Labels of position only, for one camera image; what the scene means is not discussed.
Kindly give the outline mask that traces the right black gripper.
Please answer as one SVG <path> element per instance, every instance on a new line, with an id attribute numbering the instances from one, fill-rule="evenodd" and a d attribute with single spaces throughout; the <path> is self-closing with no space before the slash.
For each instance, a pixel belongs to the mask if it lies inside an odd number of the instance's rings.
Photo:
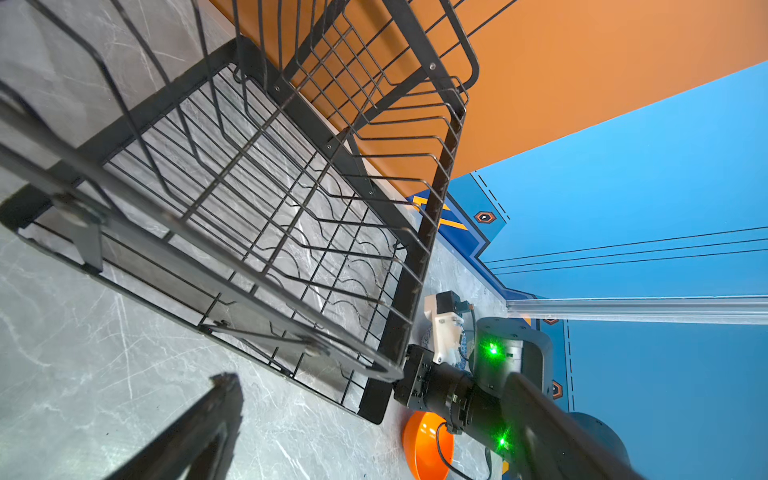
<path id="1" fill-rule="evenodd" d="M 502 435 L 500 400 L 483 391 L 470 373 L 437 364 L 432 357 L 422 346 L 407 348 L 404 377 L 394 384 L 394 399 L 411 410 L 437 414 L 451 433 Z"/>

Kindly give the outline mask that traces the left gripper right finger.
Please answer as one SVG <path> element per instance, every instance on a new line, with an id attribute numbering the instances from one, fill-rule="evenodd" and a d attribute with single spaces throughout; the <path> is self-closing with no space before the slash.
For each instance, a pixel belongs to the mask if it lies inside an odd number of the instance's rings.
<path id="1" fill-rule="evenodd" d="M 519 373 L 505 382 L 502 415 L 513 433 L 522 479 L 640 479 L 619 435 L 605 422 L 565 412 Z"/>

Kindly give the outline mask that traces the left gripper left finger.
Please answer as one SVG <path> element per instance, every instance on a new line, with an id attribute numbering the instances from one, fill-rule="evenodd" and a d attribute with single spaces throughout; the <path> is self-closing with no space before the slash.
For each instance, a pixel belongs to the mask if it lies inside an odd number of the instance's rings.
<path id="1" fill-rule="evenodd" d="M 234 457 L 244 397 L 237 374 L 211 377 L 212 388 L 110 479 L 224 479 Z"/>

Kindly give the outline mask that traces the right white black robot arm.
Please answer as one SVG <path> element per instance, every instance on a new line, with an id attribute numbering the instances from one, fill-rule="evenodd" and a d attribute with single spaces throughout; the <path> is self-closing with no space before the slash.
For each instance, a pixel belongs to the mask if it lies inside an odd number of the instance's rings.
<path id="1" fill-rule="evenodd" d="M 636 479 L 618 435 L 553 400 L 553 344 L 522 320 L 485 317 L 475 325 L 470 368 L 434 361 L 411 345 L 394 398 L 435 413 L 509 462 L 521 479 Z"/>

